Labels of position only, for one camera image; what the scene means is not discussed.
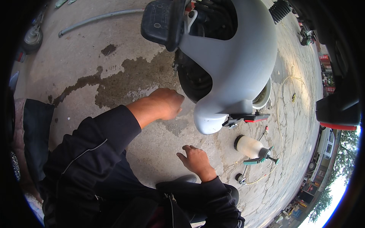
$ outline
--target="wet stain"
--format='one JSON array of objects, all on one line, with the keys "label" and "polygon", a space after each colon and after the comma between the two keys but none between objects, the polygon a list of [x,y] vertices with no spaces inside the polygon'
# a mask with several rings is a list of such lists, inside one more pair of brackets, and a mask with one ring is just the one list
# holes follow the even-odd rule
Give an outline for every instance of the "wet stain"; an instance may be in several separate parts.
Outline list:
[{"label": "wet stain", "polygon": [[103,50],[101,50],[101,53],[105,56],[113,53],[116,50],[116,46],[113,44],[110,44],[108,46],[106,46],[106,48],[104,48]]},{"label": "wet stain", "polygon": [[157,120],[157,123],[165,125],[166,129],[177,137],[189,124],[187,120]]},{"label": "wet stain", "polygon": [[279,52],[277,52],[275,66],[273,72],[271,73],[271,81],[281,84],[283,80],[289,75],[287,67],[288,66],[285,65],[283,57]]},{"label": "wet stain", "polygon": [[126,59],[121,64],[124,72],[119,71],[103,79],[100,77],[103,67],[98,66],[96,74],[79,78],[75,85],[67,87],[60,96],[55,98],[53,104],[57,107],[72,91],[86,85],[99,84],[95,96],[95,104],[99,108],[115,108],[121,104],[129,104],[136,99],[130,95],[131,91],[138,93],[139,90],[152,86],[158,85],[159,88],[176,90],[177,87],[180,87],[178,77],[173,77],[174,71],[168,67],[172,65],[173,58],[174,53],[163,51],[157,54],[150,63],[142,57],[136,60]]},{"label": "wet stain", "polygon": [[99,84],[101,82],[100,75],[103,72],[103,67],[98,66],[96,70],[97,70],[96,74],[86,77],[81,77],[77,80],[75,85],[66,87],[66,89],[62,92],[62,94],[54,99],[53,101],[54,106],[57,107],[61,102],[64,101],[66,96],[70,95],[70,93],[72,91],[75,91],[76,89],[82,88],[86,85]]}]

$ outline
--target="oil stain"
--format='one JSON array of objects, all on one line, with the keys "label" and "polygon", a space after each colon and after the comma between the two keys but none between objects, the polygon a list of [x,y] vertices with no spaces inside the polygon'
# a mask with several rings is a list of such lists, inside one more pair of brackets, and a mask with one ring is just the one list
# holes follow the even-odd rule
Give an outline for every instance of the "oil stain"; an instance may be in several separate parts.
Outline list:
[{"label": "oil stain", "polygon": [[64,101],[66,96],[70,95],[70,93],[72,91],[75,91],[76,89],[82,88],[86,85],[100,84],[100,82],[101,82],[100,75],[103,72],[103,67],[98,66],[96,68],[96,70],[97,70],[96,74],[86,76],[86,77],[81,77],[77,80],[75,85],[66,87],[66,89],[62,92],[62,94],[54,99],[54,101],[53,101],[54,106],[57,107],[61,102]]},{"label": "oil stain", "polygon": [[99,108],[106,106],[117,107],[126,105],[135,97],[130,96],[131,91],[149,89],[154,86],[160,88],[177,89],[180,86],[177,77],[173,77],[174,71],[171,67],[174,53],[163,51],[157,54],[150,63],[142,57],[136,60],[126,59],[122,63],[124,72],[119,71],[107,78],[103,78],[97,89],[95,104]]},{"label": "oil stain", "polygon": [[107,56],[110,53],[113,53],[115,50],[116,50],[116,46],[114,44],[110,44],[110,45],[106,46],[106,48],[101,50],[101,52],[103,55]]},{"label": "oil stain", "polygon": [[[99,107],[115,108],[119,105],[126,105],[136,99],[130,96],[131,91],[148,90],[152,86],[159,88],[170,88],[177,90],[180,88],[178,77],[173,77],[174,71],[171,67],[174,61],[174,53],[163,51],[157,54],[150,63],[142,57],[136,60],[126,59],[122,63],[124,72],[119,71],[107,78],[101,79],[103,67],[97,67],[94,75],[79,78],[75,85],[67,87],[63,93],[54,99],[53,104],[57,107],[66,96],[72,91],[86,85],[97,85],[95,104]],[[168,131],[179,136],[183,129],[188,126],[187,120],[159,120]]]},{"label": "oil stain", "polygon": [[187,120],[157,120],[157,123],[165,125],[166,129],[177,137],[189,124]]}]

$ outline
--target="concrete ground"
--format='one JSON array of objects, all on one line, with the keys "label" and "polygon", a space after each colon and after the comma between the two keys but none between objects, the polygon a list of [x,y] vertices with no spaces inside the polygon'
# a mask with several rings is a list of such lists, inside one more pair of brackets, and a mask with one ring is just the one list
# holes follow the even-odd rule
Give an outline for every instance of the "concrete ground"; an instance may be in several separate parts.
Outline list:
[{"label": "concrete ground", "polygon": [[[271,0],[263,1],[268,8],[273,4]],[[42,24],[44,39],[40,50],[27,56],[24,63],[14,65],[14,71],[20,70],[15,97],[53,103],[56,107],[50,150],[88,116],[128,104],[158,87],[184,94],[171,68],[174,54],[141,36],[141,13],[101,20],[62,38],[57,36],[60,30],[76,22],[107,12],[144,8],[149,0],[78,0],[57,10],[53,8],[55,2],[52,1]],[[127,159],[143,184],[154,187],[160,181],[188,174],[176,152],[189,144],[206,151],[221,180],[239,190],[238,208],[246,219],[246,227],[265,227],[287,205],[309,163],[318,134],[314,110],[315,101],[322,97],[322,86],[315,46],[300,45],[295,16],[286,16],[276,25],[276,31],[278,54],[271,75],[273,108],[267,110],[270,118],[258,123],[241,122],[235,129],[223,128],[215,134],[202,135],[194,125],[194,103],[185,99],[175,120],[150,124],[127,148]],[[283,85],[283,92],[279,91],[283,80],[291,74],[303,81],[294,81],[294,104],[289,82]],[[280,163],[270,175],[274,165],[269,161],[249,166],[247,182],[268,176],[252,185],[239,185],[234,178],[243,172],[242,161],[247,157],[235,151],[233,142],[240,134],[258,139],[266,125],[270,130],[261,142],[266,147],[275,146],[275,158],[280,157],[283,149]]]}]

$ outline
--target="red sign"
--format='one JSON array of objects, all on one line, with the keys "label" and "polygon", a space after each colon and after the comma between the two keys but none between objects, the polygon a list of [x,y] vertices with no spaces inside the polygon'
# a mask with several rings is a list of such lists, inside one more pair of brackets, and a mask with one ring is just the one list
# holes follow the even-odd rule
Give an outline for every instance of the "red sign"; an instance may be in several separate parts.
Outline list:
[{"label": "red sign", "polygon": [[319,60],[321,62],[330,62],[330,57],[328,55],[322,55],[322,56],[319,56]]},{"label": "red sign", "polygon": [[320,56],[319,59],[322,60],[322,59],[330,59],[330,58],[328,57],[328,55],[323,55],[323,56]]},{"label": "red sign", "polygon": [[326,86],[326,91],[329,93],[333,93],[335,91],[336,87],[333,86]]}]

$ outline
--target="black scooter footrest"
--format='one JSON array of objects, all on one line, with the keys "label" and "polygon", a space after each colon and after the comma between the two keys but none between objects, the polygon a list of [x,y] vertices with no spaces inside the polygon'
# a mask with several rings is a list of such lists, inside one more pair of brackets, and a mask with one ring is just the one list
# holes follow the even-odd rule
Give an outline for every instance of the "black scooter footrest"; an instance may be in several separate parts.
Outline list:
[{"label": "black scooter footrest", "polygon": [[157,0],[150,2],[143,12],[141,34],[149,41],[174,51],[184,31],[185,0]]}]

